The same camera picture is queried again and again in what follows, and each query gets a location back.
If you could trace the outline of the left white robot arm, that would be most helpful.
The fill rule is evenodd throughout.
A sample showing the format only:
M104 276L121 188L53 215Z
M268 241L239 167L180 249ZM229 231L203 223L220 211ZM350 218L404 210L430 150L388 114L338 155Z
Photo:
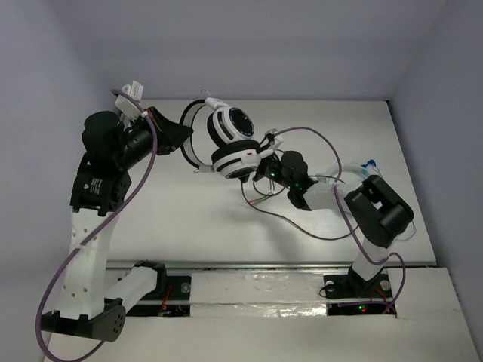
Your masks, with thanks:
M168 288L165 265L140 261L113 287L104 286L107 254L118 211L140 189L131 191L128 171L145 157L154 160L177 150L192 129L168 120L155 107L124 127L112 111L86 118L82 133L85 153L72 187L71 252L59 302L42 312L37 329L114 342L127 313L147 296L162 297Z

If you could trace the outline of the white black headphones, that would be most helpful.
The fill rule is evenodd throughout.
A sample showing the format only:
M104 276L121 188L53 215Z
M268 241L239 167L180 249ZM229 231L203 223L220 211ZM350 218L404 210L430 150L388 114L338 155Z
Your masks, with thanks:
M254 124L243 110L217 98L191 102L183 110L179 124L193 128L197 114L206 106L211 109L207 131L217 150L211 154L211 163L206 164L195 153L189 137L180 147L183 157L200 173L217 173L225 179L245 181L274 150L263 149L254 140Z

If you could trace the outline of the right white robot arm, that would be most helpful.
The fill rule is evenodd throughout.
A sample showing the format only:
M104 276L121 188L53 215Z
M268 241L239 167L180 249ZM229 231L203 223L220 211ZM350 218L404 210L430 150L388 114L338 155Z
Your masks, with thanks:
M308 164L295 151L263 159L255 173L256 179L262 177L284 186L289 201L299 210L335 206L359 249L346 283L355 295L368 295L393 255L394 240L414 220L408 203L378 173L354 163L337 161L327 175L310 176Z

